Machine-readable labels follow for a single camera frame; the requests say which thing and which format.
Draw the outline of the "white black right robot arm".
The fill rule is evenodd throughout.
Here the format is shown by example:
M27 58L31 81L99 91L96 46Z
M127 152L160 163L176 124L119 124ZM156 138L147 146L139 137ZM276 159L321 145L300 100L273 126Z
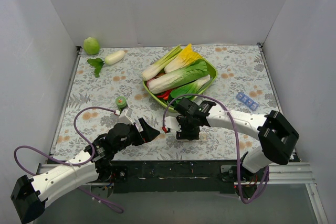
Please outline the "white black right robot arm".
M251 180L271 163L287 165L299 139L299 133L278 111L266 115L228 111L218 102L204 100L200 104L183 98L176 106L178 140L197 140L202 126L233 130L260 142L260 146L246 152L236 166L225 172L226 179Z

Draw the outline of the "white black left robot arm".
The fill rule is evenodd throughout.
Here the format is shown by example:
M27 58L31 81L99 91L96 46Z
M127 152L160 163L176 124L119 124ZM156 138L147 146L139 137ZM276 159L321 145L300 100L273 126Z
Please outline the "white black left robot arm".
M88 182L108 181L116 153L130 145L149 143L160 135L160 131L149 126L143 118L139 122L141 131L135 124L117 123L72 159L42 174L20 177L10 198L21 223L34 221L55 200Z

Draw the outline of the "lime green vegetable tray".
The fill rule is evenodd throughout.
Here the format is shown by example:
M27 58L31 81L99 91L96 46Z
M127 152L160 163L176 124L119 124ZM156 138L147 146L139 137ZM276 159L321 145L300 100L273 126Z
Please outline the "lime green vegetable tray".
M180 101L179 95L194 101L197 94L202 94L216 80L218 72L207 60L199 59L194 63L176 69L170 73L163 70L142 84L149 95L162 107L174 111Z

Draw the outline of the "red chili pepper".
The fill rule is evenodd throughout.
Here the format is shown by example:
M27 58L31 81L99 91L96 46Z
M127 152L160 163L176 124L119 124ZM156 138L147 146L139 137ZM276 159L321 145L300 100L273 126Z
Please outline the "red chili pepper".
M164 101L167 101L170 97L170 93L172 92L172 89L167 90L165 92L163 92L162 94L157 95L156 97L159 99L162 99Z

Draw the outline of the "green pill bottle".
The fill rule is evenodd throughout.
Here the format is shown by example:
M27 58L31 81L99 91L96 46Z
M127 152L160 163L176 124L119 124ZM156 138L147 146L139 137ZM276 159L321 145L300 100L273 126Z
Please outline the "green pill bottle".
M115 104L118 107L119 111L122 112L125 108L128 107L127 100L123 96L119 96L115 99Z

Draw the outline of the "green bok choy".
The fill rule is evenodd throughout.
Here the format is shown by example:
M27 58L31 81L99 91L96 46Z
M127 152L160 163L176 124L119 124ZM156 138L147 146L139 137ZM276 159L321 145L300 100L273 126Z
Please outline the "green bok choy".
M204 77L201 77L193 82L180 86L170 93L170 98L175 99L183 94L197 94L200 90L211 81L211 76L208 74Z

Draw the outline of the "green napa cabbage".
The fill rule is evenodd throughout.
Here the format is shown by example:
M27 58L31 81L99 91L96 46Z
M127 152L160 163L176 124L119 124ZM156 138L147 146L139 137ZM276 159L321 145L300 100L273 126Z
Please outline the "green napa cabbage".
M186 67L166 73L148 84L148 89L153 94L177 88L208 75L207 64L198 60Z

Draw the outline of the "floral patterned table mat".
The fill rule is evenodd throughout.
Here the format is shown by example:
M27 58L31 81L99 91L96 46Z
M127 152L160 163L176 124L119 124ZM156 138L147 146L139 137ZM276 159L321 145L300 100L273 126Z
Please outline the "floral patterned table mat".
M154 129L122 144L119 161L236 160L261 148L278 104L258 46L136 47L80 53L52 156L74 159L117 126Z

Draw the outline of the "green leek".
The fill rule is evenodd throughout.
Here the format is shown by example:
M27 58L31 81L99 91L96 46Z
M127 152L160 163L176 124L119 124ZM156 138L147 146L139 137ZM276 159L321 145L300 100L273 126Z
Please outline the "green leek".
M142 73L141 78L143 81L148 81L154 78L164 67L166 67L176 56L182 51L180 45L174 47L166 55L154 64L148 66Z

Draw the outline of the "blue pill organizer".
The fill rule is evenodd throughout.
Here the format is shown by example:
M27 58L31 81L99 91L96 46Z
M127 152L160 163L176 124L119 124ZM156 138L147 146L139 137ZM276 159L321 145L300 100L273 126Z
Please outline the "blue pill organizer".
M250 108L252 111L256 111L259 107L259 104L251 99L249 96L245 95L243 92L239 92L236 95L236 99L243 103L245 106Z

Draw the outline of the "yellow napa cabbage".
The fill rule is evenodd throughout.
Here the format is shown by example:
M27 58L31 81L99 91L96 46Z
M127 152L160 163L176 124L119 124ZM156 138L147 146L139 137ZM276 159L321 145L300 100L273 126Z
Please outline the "yellow napa cabbage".
M203 60L203 57L193 50L192 44L188 44L170 63L164 67L164 72L170 73L174 70L186 67L198 60Z

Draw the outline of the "white radish with leaves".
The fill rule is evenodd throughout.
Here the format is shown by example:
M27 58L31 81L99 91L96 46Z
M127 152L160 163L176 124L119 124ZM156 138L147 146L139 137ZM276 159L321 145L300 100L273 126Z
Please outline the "white radish with leaves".
M112 54L107 55L103 60L100 58L91 58L87 60L87 63L94 67L94 75L96 78L98 78L104 65L113 65L122 60L124 56L125 52L123 50L118 50Z

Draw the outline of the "green round cabbage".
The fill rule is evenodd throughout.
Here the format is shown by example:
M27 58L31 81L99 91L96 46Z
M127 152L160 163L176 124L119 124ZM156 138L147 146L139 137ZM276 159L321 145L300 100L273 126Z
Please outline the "green round cabbage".
M83 49L88 55L96 55L100 50L100 45L97 39L88 37L83 41Z

